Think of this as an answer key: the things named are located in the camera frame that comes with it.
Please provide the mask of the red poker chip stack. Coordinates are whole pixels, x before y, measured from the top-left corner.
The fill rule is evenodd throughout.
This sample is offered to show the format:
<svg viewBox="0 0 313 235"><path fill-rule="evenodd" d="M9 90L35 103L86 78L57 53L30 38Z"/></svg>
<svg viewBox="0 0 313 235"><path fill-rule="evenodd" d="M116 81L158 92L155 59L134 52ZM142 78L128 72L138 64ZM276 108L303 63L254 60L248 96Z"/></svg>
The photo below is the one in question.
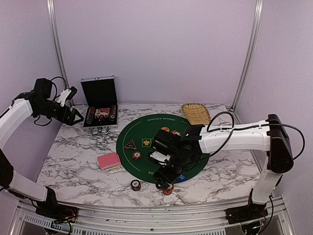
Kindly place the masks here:
<svg viewBox="0 0 313 235"><path fill-rule="evenodd" d="M174 189L174 185L171 184L167 189L163 189L163 190L162 190L162 193L163 193L164 195L171 195L173 189Z"/></svg>

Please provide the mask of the triangular dealer button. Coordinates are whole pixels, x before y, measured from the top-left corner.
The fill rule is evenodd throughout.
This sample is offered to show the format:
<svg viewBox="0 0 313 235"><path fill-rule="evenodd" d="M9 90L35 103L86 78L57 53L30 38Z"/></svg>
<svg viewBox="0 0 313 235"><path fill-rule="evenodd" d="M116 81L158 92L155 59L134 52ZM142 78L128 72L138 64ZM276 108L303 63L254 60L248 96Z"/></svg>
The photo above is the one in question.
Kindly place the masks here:
<svg viewBox="0 0 313 235"><path fill-rule="evenodd" d="M131 140L129 143L127 143L125 146L124 146L125 149L131 149L131 150L137 150L137 146L134 142L134 140Z"/></svg>

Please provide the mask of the orange big blind button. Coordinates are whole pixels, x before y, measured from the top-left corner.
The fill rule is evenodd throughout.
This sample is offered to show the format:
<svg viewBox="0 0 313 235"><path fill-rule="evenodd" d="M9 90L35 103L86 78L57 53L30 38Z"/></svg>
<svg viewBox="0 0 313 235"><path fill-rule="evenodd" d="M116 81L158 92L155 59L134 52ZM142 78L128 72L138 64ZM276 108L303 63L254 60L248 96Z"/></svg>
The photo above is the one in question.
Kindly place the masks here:
<svg viewBox="0 0 313 235"><path fill-rule="evenodd" d="M167 132L170 131L170 129L168 127L162 127L161 130L164 130L164 131L167 131Z"/></svg>

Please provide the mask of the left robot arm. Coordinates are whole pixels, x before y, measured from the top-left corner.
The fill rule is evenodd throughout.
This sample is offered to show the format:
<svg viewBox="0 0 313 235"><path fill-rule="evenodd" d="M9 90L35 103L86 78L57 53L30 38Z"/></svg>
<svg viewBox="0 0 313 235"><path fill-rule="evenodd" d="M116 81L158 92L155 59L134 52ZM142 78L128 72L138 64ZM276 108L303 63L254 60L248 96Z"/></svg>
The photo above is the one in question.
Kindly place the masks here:
<svg viewBox="0 0 313 235"><path fill-rule="evenodd" d="M47 144L39 145L51 138L40 137L40 124L32 129L30 119L55 119L68 126L83 121L75 108L66 105L77 89L65 88L51 97L52 90L57 89L55 81L56 78L36 79L34 88L17 95L0 116L0 188L35 201L52 218L60 216L62 207L54 190L36 183L40 161L44 159L39 151L47 153Z"/></svg>

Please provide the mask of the left chip row in case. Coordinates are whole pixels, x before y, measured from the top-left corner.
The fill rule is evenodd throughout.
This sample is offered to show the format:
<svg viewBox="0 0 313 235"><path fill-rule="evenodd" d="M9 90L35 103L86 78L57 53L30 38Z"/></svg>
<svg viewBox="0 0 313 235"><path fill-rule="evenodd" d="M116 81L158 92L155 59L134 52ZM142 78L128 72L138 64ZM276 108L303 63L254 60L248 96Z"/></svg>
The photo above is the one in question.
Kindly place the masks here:
<svg viewBox="0 0 313 235"><path fill-rule="evenodd" d="M95 110L96 110L95 107L90 107L89 108L89 111L87 113L86 120L85 120L87 125L91 125L92 124L93 119L94 119Z"/></svg>

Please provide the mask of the chip row in case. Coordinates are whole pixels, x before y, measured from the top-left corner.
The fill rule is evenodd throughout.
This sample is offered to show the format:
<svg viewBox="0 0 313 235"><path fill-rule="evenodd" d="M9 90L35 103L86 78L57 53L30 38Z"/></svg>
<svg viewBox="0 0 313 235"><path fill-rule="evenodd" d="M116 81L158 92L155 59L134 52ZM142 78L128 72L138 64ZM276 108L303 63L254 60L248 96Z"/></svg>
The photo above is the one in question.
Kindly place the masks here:
<svg viewBox="0 0 313 235"><path fill-rule="evenodd" d="M116 105L110 106L110 112L109 112L109 121L115 121L116 120Z"/></svg>
<svg viewBox="0 0 313 235"><path fill-rule="evenodd" d="M90 107L89 108L89 111L87 113L86 120L85 120L87 125L91 125L92 124L93 119L94 119L95 110L96 110L95 107Z"/></svg>

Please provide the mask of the red card deck in case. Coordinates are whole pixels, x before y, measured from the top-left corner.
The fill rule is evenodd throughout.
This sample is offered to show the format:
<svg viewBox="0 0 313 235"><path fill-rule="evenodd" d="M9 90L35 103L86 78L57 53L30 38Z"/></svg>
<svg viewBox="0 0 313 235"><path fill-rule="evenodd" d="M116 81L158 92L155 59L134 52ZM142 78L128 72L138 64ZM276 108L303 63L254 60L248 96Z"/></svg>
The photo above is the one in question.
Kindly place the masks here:
<svg viewBox="0 0 313 235"><path fill-rule="evenodd" d="M107 117L109 114L110 114L109 108L99 108L99 109L96 109L95 111L96 117L101 117L101 116Z"/></svg>

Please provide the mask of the aluminium poker chip case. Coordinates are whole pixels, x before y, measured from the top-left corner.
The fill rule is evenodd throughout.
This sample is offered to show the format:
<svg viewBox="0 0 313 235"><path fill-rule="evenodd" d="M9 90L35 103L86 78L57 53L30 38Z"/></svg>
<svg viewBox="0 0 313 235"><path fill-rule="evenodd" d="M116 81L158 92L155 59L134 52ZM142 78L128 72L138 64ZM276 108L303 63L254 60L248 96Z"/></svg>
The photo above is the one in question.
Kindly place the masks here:
<svg viewBox="0 0 313 235"><path fill-rule="evenodd" d="M91 125L87 125L85 120L83 128L89 130L94 136L104 136L113 128L118 127L118 98L115 87L115 76L102 76L93 78L82 78L81 86L88 105L85 120L90 107L110 108L116 105L116 120L109 121L109 116L96 117Z"/></svg>

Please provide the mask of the right chip row in case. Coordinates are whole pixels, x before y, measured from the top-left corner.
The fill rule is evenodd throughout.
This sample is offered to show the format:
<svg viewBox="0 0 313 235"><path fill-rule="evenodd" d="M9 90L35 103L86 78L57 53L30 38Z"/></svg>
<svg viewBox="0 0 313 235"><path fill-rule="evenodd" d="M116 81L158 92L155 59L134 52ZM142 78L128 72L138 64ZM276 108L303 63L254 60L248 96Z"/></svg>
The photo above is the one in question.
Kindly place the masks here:
<svg viewBox="0 0 313 235"><path fill-rule="evenodd" d="M115 121L116 120L116 105L110 106L110 112L109 112L109 121Z"/></svg>

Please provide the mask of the green round poker mat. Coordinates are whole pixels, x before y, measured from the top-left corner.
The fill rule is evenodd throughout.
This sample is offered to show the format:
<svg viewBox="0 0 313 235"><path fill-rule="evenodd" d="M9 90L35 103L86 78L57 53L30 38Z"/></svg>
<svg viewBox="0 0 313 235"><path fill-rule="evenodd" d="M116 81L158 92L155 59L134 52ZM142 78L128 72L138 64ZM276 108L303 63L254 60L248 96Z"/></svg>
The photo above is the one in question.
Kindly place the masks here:
<svg viewBox="0 0 313 235"><path fill-rule="evenodd" d="M122 166L134 177L153 184L153 174L159 166L147 157L154 152L152 141L155 135L162 127L168 127L170 133L177 130L182 134L188 126L190 123L187 119L170 114L154 114L135 119L121 131L116 142L116 152ZM137 150L124 148L131 140L134 140ZM138 160L132 158L136 151L142 154Z"/></svg>

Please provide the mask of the pink playing card deck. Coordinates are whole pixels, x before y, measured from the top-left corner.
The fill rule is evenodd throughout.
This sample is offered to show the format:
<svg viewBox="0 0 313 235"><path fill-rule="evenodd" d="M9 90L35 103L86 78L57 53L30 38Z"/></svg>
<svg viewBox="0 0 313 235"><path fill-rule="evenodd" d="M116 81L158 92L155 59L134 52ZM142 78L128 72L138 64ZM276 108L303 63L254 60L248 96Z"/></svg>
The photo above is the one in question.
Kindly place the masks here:
<svg viewBox="0 0 313 235"><path fill-rule="evenodd" d="M115 152L99 156L97 161L100 169L111 170L121 167L120 157Z"/></svg>

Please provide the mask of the woven bamboo tray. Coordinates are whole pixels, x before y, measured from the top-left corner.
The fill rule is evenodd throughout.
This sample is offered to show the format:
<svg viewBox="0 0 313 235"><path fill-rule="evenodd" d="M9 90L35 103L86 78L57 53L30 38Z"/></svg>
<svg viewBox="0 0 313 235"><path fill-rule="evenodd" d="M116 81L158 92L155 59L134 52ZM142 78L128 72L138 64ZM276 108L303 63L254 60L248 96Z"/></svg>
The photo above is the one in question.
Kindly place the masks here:
<svg viewBox="0 0 313 235"><path fill-rule="evenodd" d="M181 109L191 125L208 125L211 122L209 111L203 104L183 104Z"/></svg>

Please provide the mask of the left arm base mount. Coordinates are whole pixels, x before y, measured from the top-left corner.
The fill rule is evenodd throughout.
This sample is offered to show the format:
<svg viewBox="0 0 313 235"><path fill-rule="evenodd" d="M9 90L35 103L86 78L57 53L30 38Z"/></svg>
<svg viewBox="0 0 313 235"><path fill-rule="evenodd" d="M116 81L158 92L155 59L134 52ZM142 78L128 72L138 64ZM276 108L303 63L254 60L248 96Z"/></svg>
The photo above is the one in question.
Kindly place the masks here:
<svg viewBox="0 0 313 235"><path fill-rule="evenodd" d="M60 205L57 208L38 207L36 214L54 219L56 223L74 222L77 218L78 208Z"/></svg>

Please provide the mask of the left aluminium frame post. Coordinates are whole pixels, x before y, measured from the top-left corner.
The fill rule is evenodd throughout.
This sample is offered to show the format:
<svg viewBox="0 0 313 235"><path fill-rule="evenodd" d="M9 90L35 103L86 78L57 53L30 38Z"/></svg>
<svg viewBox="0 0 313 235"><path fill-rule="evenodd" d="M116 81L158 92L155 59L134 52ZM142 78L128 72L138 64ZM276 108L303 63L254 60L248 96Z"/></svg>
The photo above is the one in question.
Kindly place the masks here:
<svg viewBox="0 0 313 235"><path fill-rule="evenodd" d="M63 55L62 55L59 32L58 32L58 27L57 27L54 0L47 0L46 3L47 3L47 12L48 12L50 30L52 34L52 40L54 43L54 49L55 49L56 58L58 62L58 68L59 68L61 77L64 78L64 84L66 85L67 88L70 88L70 84L67 78L67 72L66 72L66 68L65 68L65 64L63 60Z"/></svg>

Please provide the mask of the aluminium frame post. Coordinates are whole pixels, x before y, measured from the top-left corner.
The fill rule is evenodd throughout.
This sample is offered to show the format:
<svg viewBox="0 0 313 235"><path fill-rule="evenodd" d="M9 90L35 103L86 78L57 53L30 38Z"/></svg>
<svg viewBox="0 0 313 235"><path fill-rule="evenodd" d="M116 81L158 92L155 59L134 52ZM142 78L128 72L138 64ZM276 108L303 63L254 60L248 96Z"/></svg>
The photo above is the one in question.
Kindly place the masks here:
<svg viewBox="0 0 313 235"><path fill-rule="evenodd" d="M235 96L233 98L232 104L230 109L235 112L236 109L239 106L240 99L242 97L244 87L246 84L246 81L248 79L249 69L252 63L252 58L256 49L256 45L258 42L258 36L260 32L261 27L261 19L262 19L262 12L264 7L264 1L263 0L257 0L255 4L255 11L252 21L252 28L251 28L251 34L249 38L249 43L247 47L246 57L244 60L243 69L240 75L239 83L235 92Z"/></svg>
<svg viewBox="0 0 313 235"><path fill-rule="evenodd" d="M70 88L70 84L67 78L67 72L66 72L66 68L65 68L65 64L63 60L63 55L62 55L59 32L58 32L58 27L57 27L54 0L47 0L46 3L47 3L47 12L48 12L50 30L52 34L52 40L54 43L54 49L55 49L56 58L58 62L58 68L59 68L61 77L64 78L64 84L66 85L67 88Z"/></svg>

